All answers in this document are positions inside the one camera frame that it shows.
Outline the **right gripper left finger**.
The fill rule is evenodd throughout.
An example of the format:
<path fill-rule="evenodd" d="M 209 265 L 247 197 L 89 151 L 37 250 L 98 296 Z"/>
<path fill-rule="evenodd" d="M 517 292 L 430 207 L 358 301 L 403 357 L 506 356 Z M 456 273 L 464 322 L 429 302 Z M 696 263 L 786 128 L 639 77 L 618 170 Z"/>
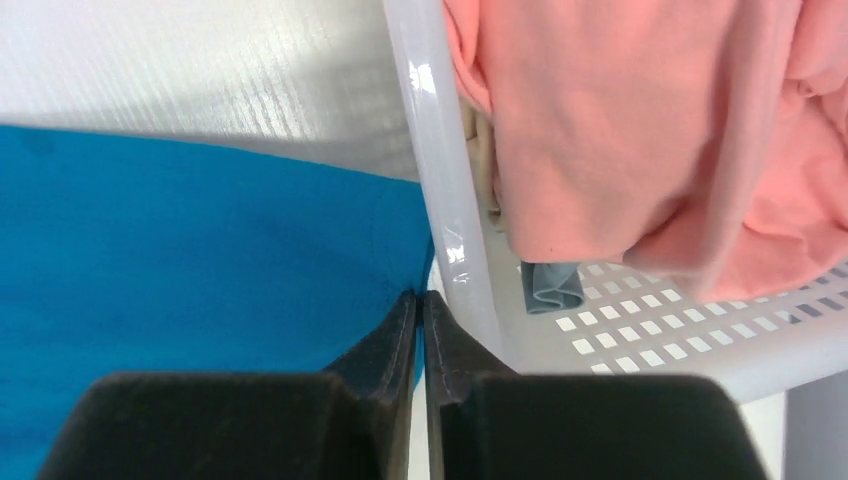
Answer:
<path fill-rule="evenodd" d="M 417 298 L 314 373 L 121 372 L 93 383 L 41 479 L 404 479 Z"/>

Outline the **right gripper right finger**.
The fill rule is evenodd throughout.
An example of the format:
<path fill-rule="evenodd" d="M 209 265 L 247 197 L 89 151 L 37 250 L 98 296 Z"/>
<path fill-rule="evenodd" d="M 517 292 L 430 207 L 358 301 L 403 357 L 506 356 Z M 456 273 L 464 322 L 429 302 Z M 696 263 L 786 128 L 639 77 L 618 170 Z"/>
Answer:
<path fill-rule="evenodd" d="M 422 300 L 435 479 L 762 479 L 734 403 L 690 375 L 522 375 Z"/>

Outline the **blue t shirt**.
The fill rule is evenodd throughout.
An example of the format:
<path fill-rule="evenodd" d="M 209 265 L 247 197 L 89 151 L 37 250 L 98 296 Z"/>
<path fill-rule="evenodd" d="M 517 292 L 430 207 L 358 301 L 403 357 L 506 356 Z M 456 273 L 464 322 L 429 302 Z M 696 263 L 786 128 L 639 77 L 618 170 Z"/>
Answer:
<path fill-rule="evenodd" d="M 318 370 L 433 246 L 421 187 L 165 140 L 1 131 L 1 475 L 126 370 Z"/>

